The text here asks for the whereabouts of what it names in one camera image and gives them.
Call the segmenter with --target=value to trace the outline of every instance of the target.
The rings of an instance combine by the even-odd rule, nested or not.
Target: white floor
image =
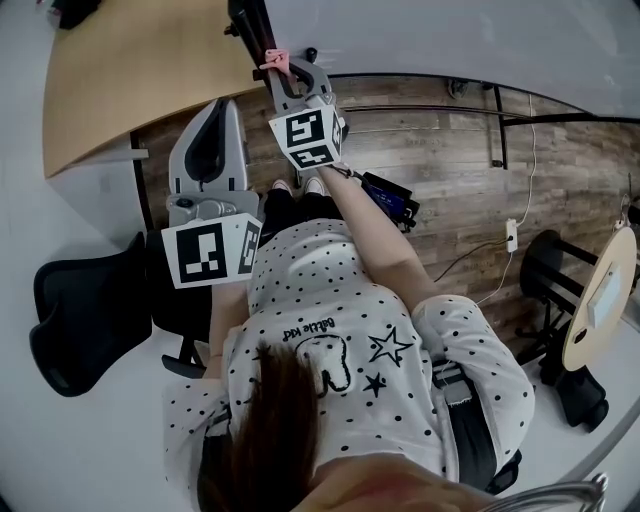
[[[44,180],[52,41],[35,0],[0,2],[0,495],[14,512],[184,510],[164,481],[160,428],[174,378],[160,355],[177,340],[154,336],[71,399],[49,388],[29,350],[36,270],[117,252],[143,229],[129,164]]]
[[[518,481],[507,495],[557,481],[582,480],[594,471],[604,472],[611,480],[609,506],[605,510],[624,510],[640,491],[640,474],[626,471],[637,465],[640,456],[640,445],[633,442],[640,434],[640,421],[634,422],[640,403],[639,360],[640,335],[621,321],[613,332],[609,350],[589,365],[605,388],[609,402],[607,417],[591,433],[566,423],[557,393],[540,383],[538,364],[525,367],[536,385],[536,412],[520,447],[523,460]]]

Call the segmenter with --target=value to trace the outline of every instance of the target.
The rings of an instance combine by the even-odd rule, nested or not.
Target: black pants
[[[342,215],[336,203],[327,196],[305,194],[296,203],[295,199],[282,189],[272,189],[264,203],[265,221],[260,236],[262,247],[283,229],[313,219],[339,219]]]

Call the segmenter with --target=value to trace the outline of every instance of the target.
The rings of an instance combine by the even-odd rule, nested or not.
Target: woman
[[[277,182],[263,232],[279,232],[249,286],[213,290],[204,379],[165,396],[168,480],[204,512],[479,510],[490,498],[452,483],[468,397],[435,386],[434,365],[475,388],[496,471],[524,438],[532,387],[359,183],[319,173],[331,198],[312,179],[295,205]]]

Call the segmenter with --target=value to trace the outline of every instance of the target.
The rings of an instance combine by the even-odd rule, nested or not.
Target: shoe
[[[291,187],[289,187],[289,184],[284,181],[284,180],[276,180],[273,182],[273,185],[271,185],[271,190],[286,190],[287,192],[289,192],[289,195],[293,195],[293,193],[291,192]]]
[[[324,184],[322,183],[322,180],[320,178],[316,178],[315,176],[313,178],[309,178],[307,180],[307,184],[304,186],[304,193],[318,194],[321,196],[325,195]]]

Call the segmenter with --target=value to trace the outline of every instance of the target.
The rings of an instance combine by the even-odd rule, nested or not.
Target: wall
[[[177,340],[154,337],[73,399],[48,387],[29,350],[36,270],[117,252],[143,228],[130,164],[43,179],[44,14],[35,0],[0,3],[0,494],[14,512],[175,512],[159,419],[172,379],[160,355]]]
[[[485,80],[640,117],[640,10],[632,0],[265,3],[276,46],[295,54],[316,48],[316,63],[333,75]]]

